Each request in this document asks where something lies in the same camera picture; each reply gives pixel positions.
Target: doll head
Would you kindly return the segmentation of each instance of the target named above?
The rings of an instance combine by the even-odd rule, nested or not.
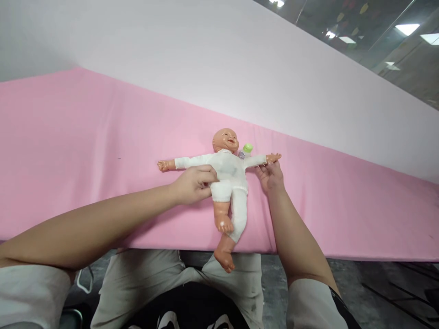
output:
[[[233,130],[224,128],[214,135],[212,146],[214,147],[215,152],[218,152],[221,149],[227,149],[230,152],[235,153],[238,150],[239,142],[236,138],[236,133]]]

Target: baby doll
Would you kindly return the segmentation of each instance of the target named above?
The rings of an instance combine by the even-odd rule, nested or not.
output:
[[[246,169],[274,162],[281,155],[257,155],[241,160],[233,154],[238,150],[239,142],[236,133],[229,128],[221,129],[214,135],[212,146],[214,154],[159,161],[157,165],[162,172],[206,164],[216,170],[219,182],[212,183],[210,189],[214,201],[215,226],[223,234],[214,255],[225,271],[231,273],[235,268],[231,252],[247,223]],[[230,201],[232,220],[228,216]]]

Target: person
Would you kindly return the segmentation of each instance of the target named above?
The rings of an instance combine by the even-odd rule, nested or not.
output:
[[[359,328],[328,262],[300,218],[278,161],[257,167],[268,196],[289,289],[287,327]],[[114,197],[49,219],[0,245],[0,328],[57,328],[75,273],[135,229],[180,204],[211,196],[217,175],[192,167],[168,186]],[[185,268],[177,250],[114,255],[92,328],[263,328],[261,256],[235,254],[228,274],[214,257]]]

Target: pants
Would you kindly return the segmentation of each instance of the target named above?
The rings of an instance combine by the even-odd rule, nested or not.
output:
[[[251,329],[263,329],[261,255],[234,254],[233,262],[235,270],[227,274],[213,255],[198,271],[185,268],[177,250],[129,249],[117,254],[110,259],[91,328],[120,328],[157,296],[195,281],[232,299]]]
[[[228,235],[235,243],[238,243],[247,224],[247,191],[240,187],[233,187],[230,180],[212,183],[210,190],[214,202],[230,202],[234,230]]]

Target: doll arm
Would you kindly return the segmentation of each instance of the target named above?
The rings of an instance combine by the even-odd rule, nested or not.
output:
[[[160,160],[157,162],[157,166],[161,172],[165,172],[168,170],[176,170],[176,169],[187,169],[189,167],[195,167],[198,165],[205,165],[207,160],[210,159],[212,155],[200,155],[198,157],[193,158],[177,158],[174,160]]]
[[[279,153],[276,154],[268,154],[268,155],[256,155],[254,157],[245,158],[244,161],[244,168],[250,168],[250,167],[256,167],[258,165],[264,165],[267,162],[275,162],[279,160],[282,157]]]
[[[264,165],[267,163],[267,157],[263,154],[248,157],[243,160],[244,168],[256,167],[257,165]]]
[[[211,157],[211,154],[200,155],[193,158],[177,158],[174,160],[176,169],[187,169],[190,167],[205,165],[207,160]]]

